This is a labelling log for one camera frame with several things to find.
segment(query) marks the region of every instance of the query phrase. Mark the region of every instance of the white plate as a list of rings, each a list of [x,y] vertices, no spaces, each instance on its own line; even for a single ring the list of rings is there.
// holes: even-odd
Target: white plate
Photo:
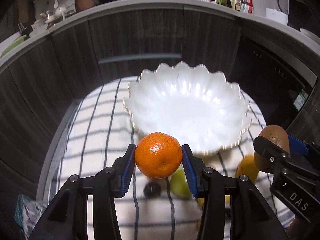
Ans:
[[[184,62],[143,70],[137,82],[129,83],[124,107],[142,135],[169,134],[200,155],[237,146],[252,124],[249,100],[240,97],[238,84],[226,82],[222,72]]]
[[[300,32],[320,45],[320,38],[314,33],[302,28],[300,29]]]

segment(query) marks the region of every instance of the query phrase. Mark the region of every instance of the green and white sticker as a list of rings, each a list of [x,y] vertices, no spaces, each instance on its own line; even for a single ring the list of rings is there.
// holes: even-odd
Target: green and white sticker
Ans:
[[[294,106],[297,108],[298,111],[303,107],[304,103],[307,101],[308,94],[303,89],[300,91],[299,95],[297,96],[297,99],[293,103]]]

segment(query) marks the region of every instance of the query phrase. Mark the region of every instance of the orange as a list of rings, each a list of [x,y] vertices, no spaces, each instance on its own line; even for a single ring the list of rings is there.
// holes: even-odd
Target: orange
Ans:
[[[182,149],[172,136],[154,132],[142,138],[134,153],[139,170],[150,178],[166,178],[182,162]]]

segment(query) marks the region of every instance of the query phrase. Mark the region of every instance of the white tablecloth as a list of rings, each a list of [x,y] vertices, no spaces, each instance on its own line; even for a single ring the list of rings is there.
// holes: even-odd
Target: white tablecloth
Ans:
[[[139,136],[132,128],[130,117],[123,107],[123,98],[128,97],[128,82],[137,77],[115,80],[97,88],[80,104],[71,123],[67,146],[61,160],[58,175],[52,187],[57,192],[69,176],[81,178],[95,175],[116,158],[124,155],[128,145],[137,145]],[[223,175],[234,176],[241,159],[253,154],[253,139],[266,126],[262,113],[245,92],[242,96],[251,101],[248,115],[251,128],[242,135],[238,147],[223,151],[205,159],[207,166],[214,165]],[[294,218],[293,213],[276,197],[269,187],[273,174],[260,172],[256,186],[286,228]],[[115,199],[116,214],[123,240],[195,240],[196,222],[201,219],[201,210],[194,199],[181,200],[170,193],[169,180],[159,180],[160,197],[147,200],[143,189],[150,181],[136,168],[129,192],[122,199]],[[92,220],[92,197],[88,198],[88,239],[94,239]],[[226,223],[225,239],[229,238],[230,225]]]

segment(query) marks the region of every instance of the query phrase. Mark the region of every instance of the black dishwasher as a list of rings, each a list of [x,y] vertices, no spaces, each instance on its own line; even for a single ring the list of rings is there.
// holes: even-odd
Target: black dishwasher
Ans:
[[[286,129],[312,91],[309,83],[270,50],[241,37],[229,78],[259,106],[267,125]]]

